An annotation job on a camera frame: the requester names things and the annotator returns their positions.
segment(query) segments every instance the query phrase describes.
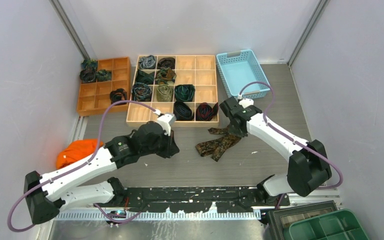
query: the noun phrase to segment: orange bag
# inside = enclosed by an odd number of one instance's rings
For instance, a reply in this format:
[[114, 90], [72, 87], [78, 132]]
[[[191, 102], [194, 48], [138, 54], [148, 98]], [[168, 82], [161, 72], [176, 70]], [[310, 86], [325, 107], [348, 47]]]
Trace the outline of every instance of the orange bag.
[[97, 141], [97, 139], [84, 139], [72, 142], [56, 157], [56, 169], [62, 169], [93, 154], [97, 147]]

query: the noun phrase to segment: wooden compartment organizer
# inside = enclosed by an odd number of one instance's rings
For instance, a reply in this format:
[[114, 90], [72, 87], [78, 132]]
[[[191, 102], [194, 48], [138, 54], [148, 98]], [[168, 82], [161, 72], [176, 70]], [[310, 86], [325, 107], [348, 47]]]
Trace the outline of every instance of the wooden compartment organizer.
[[[134, 79], [132, 85], [136, 82], [136, 74], [139, 69], [139, 58], [146, 57], [146, 55], [140, 55], [137, 58], [136, 69], [134, 72]], [[192, 84], [195, 86], [195, 94], [191, 102], [185, 102], [190, 107], [194, 115], [196, 115], [196, 109], [201, 103], [208, 103], [213, 107], [218, 102], [217, 92], [217, 78], [216, 78], [216, 58], [214, 55], [155, 55], [156, 62], [162, 58], [172, 57], [175, 59], [174, 72], [177, 77], [174, 82], [174, 86], [183, 84]], [[142, 69], [146, 73], [154, 73], [158, 71], [157, 66], [155, 69]], [[161, 113], [173, 113], [175, 95], [170, 102], [159, 102], [155, 94], [155, 90], [158, 85], [149, 85], [152, 89], [152, 101], [143, 102], [155, 109], [159, 109]], [[127, 111], [126, 122], [131, 127], [139, 127], [140, 125], [157, 120], [157, 116], [146, 107], [138, 104], [130, 104]], [[179, 121], [173, 123], [172, 127], [202, 127], [202, 128], [216, 128], [219, 126], [220, 113], [217, 113], [211, 121], [197, 121], [196, 116], [191, 121]]]
[[[107, 70], [111, 72], [110, 81], [81, 83], [78, 92], [77, 112], [80, 116], [103, 114], [111, 105], [110, 93], [117, 89], [127, 92], [130, 99], [130, 71], [131, 64], [128, 57], [98, 60], [98, 71]], [[129, 104], [114, 106], [110, 113], [125, 112]]]

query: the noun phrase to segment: blue basket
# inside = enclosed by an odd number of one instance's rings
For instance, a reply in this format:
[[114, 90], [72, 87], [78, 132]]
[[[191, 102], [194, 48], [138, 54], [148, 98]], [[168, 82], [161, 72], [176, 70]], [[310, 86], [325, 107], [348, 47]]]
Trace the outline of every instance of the blue basket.
[[[226, 89], [227, 96], [237, 97], [241, 89], [251, 82], [263, 82], [268, 85], [254, 52], [251, 49], [217, 54], [217, 69]], [[248, 86], [242, 96], [248, 99], [264, 97], [270, 89], [262, 84]]]

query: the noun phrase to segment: necktie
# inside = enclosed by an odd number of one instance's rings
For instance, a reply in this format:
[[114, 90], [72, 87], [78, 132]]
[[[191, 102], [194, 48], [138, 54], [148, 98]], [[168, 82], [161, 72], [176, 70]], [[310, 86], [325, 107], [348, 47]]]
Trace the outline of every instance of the necktie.
[[96, 80], [98, 82], [105, 82], [105, 81], [110, 81], [111, 80], [111, 72], [107, 70], [99, 70], [96, 72]]
[[143, 56], [139, 58], [140, 69], [155, 69], [156, 59], [155, 56]]
[[177, 85], [174, 88], [174, 97], [176, 101], [192, 102], [194, 99], [195, 87], [192, 84]]
[[214, 116], [219, 112], [219, 104], [216, 103], [214, 107], [211, 107], [206, 102], [201, 103], [196, 108], [196, 120], [197, 121], [211, 121]]
[[97, 81], [96, 76], [95, 76], [95, 70], [91, 67], [88, 67], [86, 69], [83, 69], [80, 72], [79, 75], [81, 82], [83, 84], [89, 84], [89, 83], [94, 83]]
[[171, 102], [173, 99], [173, 87], [169, 85], [158, 85], [155, 93], [158, 102]]
[[170, 69], [175, 69], [175, 59], [173, 57], [164, 57], [161, 58], [158, 61], [157, 68], [162, 69], [162, 68], [170, 68]]
[[136, 73], [136, 77], [134, 78], [134, 81], [136, 83], [153, 85], [154, 84], [154, 74], [155, 74], [155, 72], [146, 73], [146, 72], [138, 69], [137, 73]]
[[114, 90], [109, 93], [109, 99], [111, 100], [111, 104], [121, 101], [121, 100], [127, 100], [127, 92], [123, 88], [119, 88], [117, 90]]
[[174, 102], [174, 115], [177, 121], [192, 121], [194, 120], [194, 112], [191, 108], [182, 101]]
[[98, 69], [98, 61], [94, 59], [85, 59], [81, 63], [81, 69], [87, 69], [87, 68], [92, 68], [93, 70], [96, 71]]
[[211, 155], [211, 158], [216, 162], [219, 161], [227, 149], [233, 147], [241, 140], [241, 137], [229, 134], [228, 127], [222, 129], [210, 128], [208, 132], [224, 136], [215, 140], [198, 143], [195, 148], [201, 157]]
[[132, 88], [133, 100], [138, 102], [151, 102], [152, 90], [150, 86], [137, 82]]
[[174, 85], [176, 80], [176, 73], [171, 68], [162, 68], [156, 72], [155, 84]]

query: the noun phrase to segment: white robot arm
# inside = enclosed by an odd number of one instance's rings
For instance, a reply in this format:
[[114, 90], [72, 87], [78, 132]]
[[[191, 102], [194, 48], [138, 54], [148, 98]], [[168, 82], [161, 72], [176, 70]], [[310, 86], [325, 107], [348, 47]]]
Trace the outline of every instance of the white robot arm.
[[299, 138], [268, 117], [265, 121], [262, 111], [254, 106], [252, 99], [237, 101], [230, 97], [220, 104], [220, 108], [230, 119], [229, 133], [239, 137], [254, 135], [275, 149], [288, 162], [287, 173], [272, 175], [257, 185], [263, 199], [291, 192], [306, 197], [332, 176], [328, 163], [295, 144], [296, 141], [307, 143], [309, 148], [326, 157], [325, 147], [321, 142], [309, 142]]
[[125, 189], [117, 178], [112, 177], [95, 185], [79, 185], [101, 174], [136, 163], [142, 156], [156, 154], [162, 158], [170, 158], [177, 154], [179, 148], [171, 130], [176, 117], [170, 113], [161, 114], [159, 111], [155, 114], [159, 115], [156, 122], [143, 124], [129, 135], [114, 137], [99, 148], [89, 162], [92, 155], [50, 173], [28, 173], [24, 180], [24, 193], [50, 181], [25, 198], [32, 223], [47, 222], [61, 211], [74, 207], [95, 203], [119, 206], [125, 200]]

